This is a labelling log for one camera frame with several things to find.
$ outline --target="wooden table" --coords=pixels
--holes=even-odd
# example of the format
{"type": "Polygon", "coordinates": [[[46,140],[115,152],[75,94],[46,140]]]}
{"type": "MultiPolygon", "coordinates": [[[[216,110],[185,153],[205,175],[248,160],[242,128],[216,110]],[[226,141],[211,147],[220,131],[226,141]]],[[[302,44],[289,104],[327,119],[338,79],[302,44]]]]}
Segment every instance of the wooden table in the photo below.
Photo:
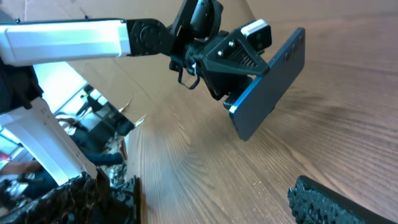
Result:
{"type": "Polygon", "coordinates": [[[304,71],[249,141],[203,83],[132,132],[146,223],[293,223],[299,175],[398,222],[398,13],[275,23],[264,57],[297,26],[304,71]]]}

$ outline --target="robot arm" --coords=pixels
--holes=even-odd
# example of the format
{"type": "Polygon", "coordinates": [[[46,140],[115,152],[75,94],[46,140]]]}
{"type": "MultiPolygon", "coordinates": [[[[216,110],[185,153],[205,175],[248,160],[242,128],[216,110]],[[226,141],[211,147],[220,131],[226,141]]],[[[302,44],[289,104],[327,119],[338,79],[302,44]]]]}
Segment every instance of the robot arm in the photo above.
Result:
{"type": "Polygon", "coordinates": [[[130,54],[122,19],[16,22],[0,26],[0,54],[6,65],[125,57],[130,54]]]}
{"type": "Polygon", "coordinates": [[[297,29],[268,64],[261,58],[272,43],[267,22],[259,19],[222,31],[222,10],[217,0],[184,0],[168,27],[155,19],[0,24],[0,124],[59,185],[82,171],[96,177],[95,166],[41,99],[30,65],[164,54],[180,77],[185,69],[197,77],[196,83],[204,79],[214,99],[228,96],[224,107],[241,139],[248,140],[303,69],[305,31],[297,29]]]}

